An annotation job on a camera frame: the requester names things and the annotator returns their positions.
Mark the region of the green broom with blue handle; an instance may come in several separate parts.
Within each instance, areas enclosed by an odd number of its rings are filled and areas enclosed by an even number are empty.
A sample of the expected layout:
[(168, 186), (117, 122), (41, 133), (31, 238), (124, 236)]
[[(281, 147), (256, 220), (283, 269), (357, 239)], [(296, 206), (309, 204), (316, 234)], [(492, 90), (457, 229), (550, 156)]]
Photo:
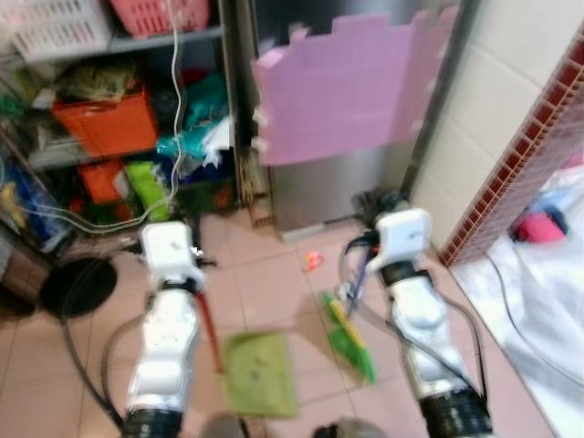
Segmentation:
[(353, 368), (361, 384), (372, 384), (377, 380), (374, 360), (361, 333), (353, 324), (353, 317), (361, 308), (366, 281), (366, 264), (362, 263), (348, 276), (348, 254), (354, 249), (364, 251), (368, 259), (370, 246), (356, 241), (349, 242), (339, 255), (339, 278), (341, 283), (335, 291), (320, 296), (321, 308), (327, 317), (327, 339), (334, 354), (345, 359)]

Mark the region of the green dustpan with red handle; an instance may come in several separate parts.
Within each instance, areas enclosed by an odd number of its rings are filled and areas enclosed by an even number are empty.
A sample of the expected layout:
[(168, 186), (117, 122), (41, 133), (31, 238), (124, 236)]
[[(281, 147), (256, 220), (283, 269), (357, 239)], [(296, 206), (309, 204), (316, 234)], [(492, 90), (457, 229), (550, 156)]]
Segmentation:
[(218, 383), (230, 409), (252, 416), (296, 417), (299, 403), (295, 372), (289, 363), (284, 335), (238, 333), (223, 345), (207, 297), (196, 295), (195, 303), (212, 351)]

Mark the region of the steel cabinet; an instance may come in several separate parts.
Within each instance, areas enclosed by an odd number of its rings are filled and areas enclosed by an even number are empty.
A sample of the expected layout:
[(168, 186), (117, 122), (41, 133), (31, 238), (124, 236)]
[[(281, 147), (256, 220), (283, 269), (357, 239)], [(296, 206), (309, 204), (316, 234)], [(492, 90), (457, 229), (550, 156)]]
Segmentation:
[[(450, 75), (456, 55), (481, 0), (239, 0), (238, 32), (242, 40), (247, 88), (247, 133), (252, 166), (258, 171), (259, 203), (270, 213), (276, 232), (285, 238), (322, 228), (354, 213), (351, 200), (374, 188), (404, 192), (424, 154), (427, 134), (435, 110), (441, 104), (443, 81)], [(414, 14), (437, 11), (447, 5), (459, 7), (441, 72), (424, 125), (413, 141), (361, 151), (348, 151), (312, 162), (263, 166), (255, 141), (258, 122), (254, 111), (259, 103), (252, 62), (272, 47), (286, 46), (289, 34), (306, 30), (312, 35), (332, 33), (334, 18), (388, 13), (394, 25), (408, 24)]]

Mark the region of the pink foam mat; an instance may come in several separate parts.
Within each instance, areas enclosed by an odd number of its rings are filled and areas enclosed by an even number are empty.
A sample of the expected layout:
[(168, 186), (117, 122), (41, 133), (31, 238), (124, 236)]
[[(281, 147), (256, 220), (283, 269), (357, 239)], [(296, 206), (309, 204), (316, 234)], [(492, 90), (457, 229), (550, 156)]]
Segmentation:
[(420, 134), (459, 7), (334, 18), (332, 33), (289, 34), (252, 62), (263, 166), (374, 149)]

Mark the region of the teal plastic bag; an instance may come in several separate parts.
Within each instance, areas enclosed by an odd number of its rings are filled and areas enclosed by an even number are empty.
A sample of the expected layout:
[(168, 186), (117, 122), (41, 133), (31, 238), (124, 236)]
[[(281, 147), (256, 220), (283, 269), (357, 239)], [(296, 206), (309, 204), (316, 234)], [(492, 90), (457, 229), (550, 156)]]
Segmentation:
[(155, 151), (174, 159), (182, 151), (184, 162), (218, 167), (223, 163), (223, 153), (230, 150), (233, 128), (224, 76), (220, 71), (210, 72), (182, 90), (179, 132), (159, 138)]

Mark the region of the grey right robot foot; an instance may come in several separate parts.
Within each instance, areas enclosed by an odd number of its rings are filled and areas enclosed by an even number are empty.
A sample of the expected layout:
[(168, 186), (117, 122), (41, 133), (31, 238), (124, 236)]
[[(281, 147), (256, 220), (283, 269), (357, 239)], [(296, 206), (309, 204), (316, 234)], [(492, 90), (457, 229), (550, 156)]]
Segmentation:
[(310, 438), (389, 438), (380, 426), (354, 417), (341, 417), (317, 427)]

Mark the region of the grey robot foot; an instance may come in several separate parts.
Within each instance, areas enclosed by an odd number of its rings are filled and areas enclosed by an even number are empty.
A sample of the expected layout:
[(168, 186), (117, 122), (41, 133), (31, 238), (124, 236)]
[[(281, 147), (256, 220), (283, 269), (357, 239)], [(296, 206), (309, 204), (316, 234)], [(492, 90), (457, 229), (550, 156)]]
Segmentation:
[(341, 417), (317, 427), (310, 438), (389, 438), (380, 426), (354, 417)]
[(230, 412), (214, 414), (205, 421), (196, 438), (254, 438), (245, 418)]

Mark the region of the lime green bag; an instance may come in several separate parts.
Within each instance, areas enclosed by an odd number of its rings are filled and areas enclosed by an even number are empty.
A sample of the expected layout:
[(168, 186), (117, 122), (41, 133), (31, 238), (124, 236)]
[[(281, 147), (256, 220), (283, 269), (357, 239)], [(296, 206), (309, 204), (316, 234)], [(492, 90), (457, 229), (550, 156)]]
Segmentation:
[(141, 200), (149, 222), (171, 220), (172, 191), (163, 176), (162, 165), (155, 162), (132, 160), (124, 163), (124, 171), (135, 195)]

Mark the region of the grey left robot foot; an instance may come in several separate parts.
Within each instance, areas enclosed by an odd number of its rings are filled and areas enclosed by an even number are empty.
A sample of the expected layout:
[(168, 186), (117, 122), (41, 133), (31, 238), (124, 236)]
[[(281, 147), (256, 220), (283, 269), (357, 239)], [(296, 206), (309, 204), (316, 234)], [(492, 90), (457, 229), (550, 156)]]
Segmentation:
[(196, 438), (254, 438), (245, 418), (230, 412), (214, 414), (205, 421)]

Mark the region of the metal storage shelf rack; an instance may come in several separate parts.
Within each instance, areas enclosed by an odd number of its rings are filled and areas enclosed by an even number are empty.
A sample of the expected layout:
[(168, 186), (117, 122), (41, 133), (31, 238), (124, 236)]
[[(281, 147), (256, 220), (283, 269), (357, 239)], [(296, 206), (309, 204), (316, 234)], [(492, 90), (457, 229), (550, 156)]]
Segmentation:
[[(193, 32), (179, 32), (178, 29), (173, 30), (171, 33), (162, 34), (162, 35), (154, 35), (143, 38), (142, 40), (138, 41), (149, 41), (149, 40), (159, 40), (162, 42), (163, 45), (171, 47), (172, 50), (172, 69), (171, 69), (171, 76), (172, 76), (172, 90), (175, 91), (176, 96), (178, 96), (178, 112), (176, 112), (174, 118), (172, 118), (172, 127), (175, 128), (175, 134), (179, 132), (179, 125), (181, 124), (181, 120), (183, 120), (183, 88), (181, 88), (181, 84), (178, 80), (178, 70), (176, 70), (176, 66), (178, 66), (178, 61), (181, 55), (181, 47), (183, 43), (187, 41), (188, 35), (201, 35), (203, 30), (193, 30)], [(76, 57), (68, 57), (68, 58), (56, 58), (51, 59), (51, 61), (37, 61), (37, 62), (28, 62), (28, 64), (35, 64), (40, 62), (55, 62), (55, 61), (62, 61), (62, 59), (80, 59), (80, 58), (87, 58), (91, 56), (103, 56), (103, 55), (111, 55), (113, 53), (112, 46), (114, 45), (114, 36), (112, 37), (111, 41), (106, 47), (105, 50), (100, 51), (99, 53), (92, 53), (83, 56), (76, 56)], [(121, 100), (122, 97), (129, 95), (129, 93), (135, 91), (137, 89), (130, 88), (129, 91), (126, 91), (124, 95), (120, 96), (119, 99), (112, 100), (118, 101)], [(192, 164), (191, 162), (184, 162), (183, 152), (179, 151), (178, 155), (178, 163), (180, 164)], [(178, 193), (179, 188), (176, 186), (171, 187), (172, 191), (172, 200), (171, 200), (171, 209), (178, 205)], [(104, 224), (104, 225), (96, 225), (93, 223), (88, 223), (82, 220), (79, 216), (76, 216), (73, 213), (67, 212), (66, 209), (58, 208), (58, 207), (50, 207), (50, 205), (40, 204), (40, 203), (29, 203), (29, 204), (21, 204), (17, 203), (14, 204), (13, 207), (9, 207), (9, 212), (16, 213), (21, 212), (26, 215), (33, 215), (33, 216), (40, 216), (42, 218), (51, 218), (51, 220), (59, 220), (64, 223), (67, 223), (74, 228), (85, 231), (85, 233), (89, 234), (107, 234), (107, 233), (114, 233), (114, 231), (121, 231), (129, 228), (133, 228), (133, 226), (143, 225), (149, 218), (147, 218), (146, 213), (141, 213), (141, 215), (130, 218), (130, 220), (125, 220), (119, 223), (112, 223), (112, 224)]]

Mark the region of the large orange plastic basket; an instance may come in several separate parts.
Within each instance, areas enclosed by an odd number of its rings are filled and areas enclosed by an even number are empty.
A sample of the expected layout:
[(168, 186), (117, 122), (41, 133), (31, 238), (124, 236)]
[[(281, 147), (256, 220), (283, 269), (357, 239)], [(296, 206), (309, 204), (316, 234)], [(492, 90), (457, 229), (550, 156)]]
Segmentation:
[(91, 157), (120, 157), (153, 150), (159, 138), (146, 88), (118, 101), (55, 103), (51, 113)]

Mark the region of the pink plastic basket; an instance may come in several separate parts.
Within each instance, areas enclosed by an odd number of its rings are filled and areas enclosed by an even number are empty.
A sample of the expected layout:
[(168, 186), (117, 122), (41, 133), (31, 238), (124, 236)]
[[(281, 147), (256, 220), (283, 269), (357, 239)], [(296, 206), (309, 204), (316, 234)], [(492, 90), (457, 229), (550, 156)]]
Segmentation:
[(210, 22), (210, 0), (109, 0), (126, 33), (135, 40), (154, 35), (204, 30)]

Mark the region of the black round base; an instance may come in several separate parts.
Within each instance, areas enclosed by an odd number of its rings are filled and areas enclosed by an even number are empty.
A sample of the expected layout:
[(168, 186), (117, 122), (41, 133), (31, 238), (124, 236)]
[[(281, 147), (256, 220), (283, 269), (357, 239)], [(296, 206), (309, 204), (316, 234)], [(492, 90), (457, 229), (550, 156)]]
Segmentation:
[(100, 308), (117, 284), (117, 268), (107, 257), (80, 257), (51, 268), (38, 300), (50, 316), (83, 317)]

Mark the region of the white plastic basket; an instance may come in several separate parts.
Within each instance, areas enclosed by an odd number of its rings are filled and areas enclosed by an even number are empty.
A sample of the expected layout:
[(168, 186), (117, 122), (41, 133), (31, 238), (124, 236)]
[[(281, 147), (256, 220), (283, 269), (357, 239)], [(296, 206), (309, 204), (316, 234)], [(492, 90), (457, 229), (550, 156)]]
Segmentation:
[(0, 32), (28, 62), (99, 53), (113, 37), (100, 0), (0, 0)]

